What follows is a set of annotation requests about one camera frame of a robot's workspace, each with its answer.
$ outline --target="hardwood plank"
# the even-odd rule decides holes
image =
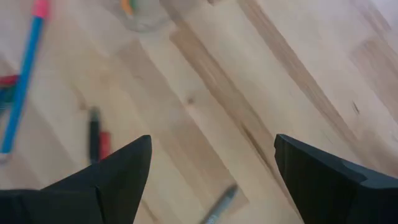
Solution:
[[[272,205],[283,202],[291,210],[273,176],[266,171],[255,150],[239,132],[224,108],[211,95],[204,82],[169,39],[146,40],[144,49],[163,71],[169,85],[209,140],[250,202]]]
[[[351,0],[377,34],[391,30],[390,24],[371,1]]]
[[[202,205],[209,208],[233,178],[141,45],[132,43],[119,58],[130,71],[122,79],[141,116]]]

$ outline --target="red marker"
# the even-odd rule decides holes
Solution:
[[[111,153],[111,134],[108,132],[101,132],[99,134],[99,159],[105,159]]]

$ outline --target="pen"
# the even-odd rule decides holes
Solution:
[[[237,192],[238,185],[234,184],[230,186],[210,210],[202,224],[215,224],[221,214],[231,205]]]
[[[100,161],[100,111],[98,108],[92,108],[90,110],[90,122],[89,122],[89,157],[91,164]]]
[[[0,151],[0,159],[4,159],[11,152],[14,145],[14,139],[21,118],[22,108],[29,85],[30,74],[32,73],[35,53],[40,40],[40,35],[44,26],[44,19],[47,16],[49,2],[47,0],[36,0],[33,9],[32,28],[30,31],[30,39],[25,50],[24,60],[21,66],[21,75],[17,82],[16,93],[14,97],[14,105],[11,110],[10,120],[8,122],[6,132]]]

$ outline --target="marker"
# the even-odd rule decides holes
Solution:
[[[221,214],[231,205],[237,192],[238,185],[234,184],[230,186],[210,210],[202,224],[215,224],[220,218]]]
[[[14,146],[14,139],[17,132],[19,120],[21,118],[22,108],[24,105],[30,74],[32,73],[35,53],[40,40],[40,35],[44,27],[44,20],[49,11],[48,0],[36,0],[33,8],[32,28],[30,31],[30,39],[25,50],[24,60],[21,66],[21,75],[16,86],[16,94],[14,97],[14,106],[12,107],[10,120],[8,122],[2,147],[0,151],[0,159],[5,159]]]
[[[131,6],[130,0],[120,0],[120,6],[126,14],[132,16],[134,10]]]
[[[99,142],[99,159],[103,160],[111,153],[111,134],[106,131],[100,132]]]
[[[0,77],[0,87],[10,87],[17,84],[19,75],[9,75],[6,77]]]
[[[91,164],[100,161],[100,111],[98,108],[92,108],[90,110],[90,122],[88,125],[89,136],[88,136],[88,149]]]

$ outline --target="glass jar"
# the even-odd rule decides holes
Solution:
[[[102,0],[104,5],[128,28],[150,32],[173,18],[185,14],[197,0]]]

